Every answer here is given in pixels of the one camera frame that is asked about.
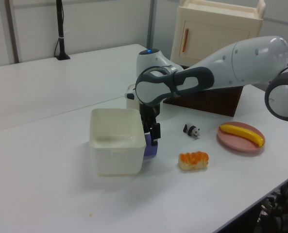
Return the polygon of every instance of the cream cabinet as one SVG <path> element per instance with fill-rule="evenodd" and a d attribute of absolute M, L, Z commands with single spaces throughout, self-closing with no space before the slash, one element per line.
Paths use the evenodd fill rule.
<path fill-rule="evenodd" d="M 227 45 L 257 37 L 265 7 L 264 0 L 259 0 L 256 8 L 181 0 L 171 60 L 189 67 Z"/>

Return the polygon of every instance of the white container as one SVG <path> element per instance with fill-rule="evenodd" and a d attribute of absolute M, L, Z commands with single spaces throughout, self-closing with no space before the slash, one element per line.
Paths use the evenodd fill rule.
<path fill-rule="evenodd" d="M 138 110 L 92 110 L 90 151 L 94 172 L 99 175 L 138 173 L 145 147 L 145 135 Z"/>

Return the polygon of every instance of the pink plate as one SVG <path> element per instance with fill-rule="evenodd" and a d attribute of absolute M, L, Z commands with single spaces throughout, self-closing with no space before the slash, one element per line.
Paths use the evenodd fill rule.
<path fill-rule="evenodd" d="M 234 126 L 239 126 L 242 128 L 245 128 L 247 130 L 253 131 L 254 133 L 260 135 L 264 139 L 264 145 L 266 143 L 264 135 L 259 131 L 258 129 L 254 128 L 253 126 L 250 126 L 248 124 L 244 124 L 242 122 L 236 122 L 236 121 L 231 121 L 231 122 L 225 122 L 223 124 L 229 124 L 229 125 L 234 125 Z M 232 149 L 243 151 L 243 152 L 253 152 L 259 150 L 259 146 L 250 141 L 249 139 L 246 139 L 244 137 L 240 137 L 234 134 L 230 133 L 225 133 L 220 130 L 218 127 L 217 130 L 217 136 L 218 138 L 227 146 L 231 147 Z"/>

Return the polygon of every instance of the toy panda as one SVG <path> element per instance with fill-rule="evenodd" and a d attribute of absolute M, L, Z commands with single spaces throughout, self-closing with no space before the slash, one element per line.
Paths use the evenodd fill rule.
<path fill-rule="evenodd" d="M 189 136 L 198 137 L 198 136 L 200 136 L 199 130 L 200 129 L 195 127 L 192 123 L 187 123 L 187 124 L 185 124 L 183 131 L 184 131 L 184 133 L 187 133 Z"/>

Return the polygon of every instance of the yellow banana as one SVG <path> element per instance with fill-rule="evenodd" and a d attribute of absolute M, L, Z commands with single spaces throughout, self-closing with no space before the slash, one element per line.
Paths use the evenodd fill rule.
<path fill-rule="evenodd" d="M 253 131 L 247 130 L 245 128 L 234 126 L 234 125 L 223 124 L 223 125 L 220 125 L 220 130 L 226 133 L 231 133 L 231 134 L 249 139 L 255 142 L 256 144 L 258 144 L 259 147 L 262 147 L 264 145 L 264 139 L 260 135 L 254 133 Z"/>

